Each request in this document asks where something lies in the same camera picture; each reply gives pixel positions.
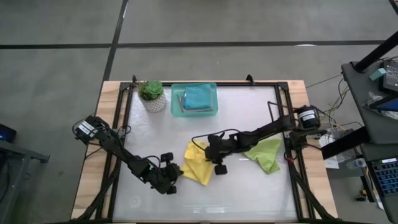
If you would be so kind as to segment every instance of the teal plastic container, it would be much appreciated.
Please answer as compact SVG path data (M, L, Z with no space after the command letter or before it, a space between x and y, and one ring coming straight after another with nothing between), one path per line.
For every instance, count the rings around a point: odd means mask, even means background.
M213 109L208 111L200 111L200 112L191 112L191 111L182 111L180 107L180 102L178 100L178 96L183 96L185 92L185 87L190 86L198 86L203 84L210 84L210 88L212 90L213 95ZM170 105L170 110L172 114L176 117L202 117L202 116L213 116L218 112L218 100L217 100L217 85L216 83L181 83L181 84L173 84L172 85L172 102Z

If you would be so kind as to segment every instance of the blue cloth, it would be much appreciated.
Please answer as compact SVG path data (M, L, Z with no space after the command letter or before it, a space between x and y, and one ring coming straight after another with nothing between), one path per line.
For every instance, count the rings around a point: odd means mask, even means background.
M211 94L210 84L186 87L183 106L187 110L213 107L213 96Z

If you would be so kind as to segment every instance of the blue device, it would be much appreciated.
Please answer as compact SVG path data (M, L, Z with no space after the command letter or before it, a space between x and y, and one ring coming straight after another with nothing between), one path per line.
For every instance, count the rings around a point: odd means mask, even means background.
M398 195L398 158L371 162L378 184L378 192L383 196Z
M398 111L398 95L387 96L369 105L371 109L383 111Z
M7 126L0 124L0 141L12 143L16 134L17 131L15 131L14 129L8 128Z

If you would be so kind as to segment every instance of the yellow cloth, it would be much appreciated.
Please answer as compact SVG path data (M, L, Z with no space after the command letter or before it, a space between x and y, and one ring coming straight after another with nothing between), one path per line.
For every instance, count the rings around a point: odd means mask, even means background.
M196 143L204 149L207 147L203 142L197 141ZM185 163L181 168L184 171L183 175L206 186L213 172L213 164L206 161L205 152L190 141L184 158Z

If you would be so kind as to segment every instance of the concrete floor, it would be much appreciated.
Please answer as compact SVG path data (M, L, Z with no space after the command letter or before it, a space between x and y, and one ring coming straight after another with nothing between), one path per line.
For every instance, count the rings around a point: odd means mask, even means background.
M0 45L109 44L121 4L1 1ZM396 19L385 0L131 0L119 42L382 40L398 29ZM251 74L258 80L305 80L309 86L338 75L342 63L360 60L375 47L118 49L109 79L135 74L142 80L242 80ZM108 54L109 49L0 50L0 123L18 131L16 144L51 154L48 164L32 164L14 223L69 219L85 154L70 127L94 112ZM308 88L311 104L327 110L338 97L340 79ZM362 122L350 94L335 118ZM353 200L359 178L330 183L340 218L388 223L374 204Z

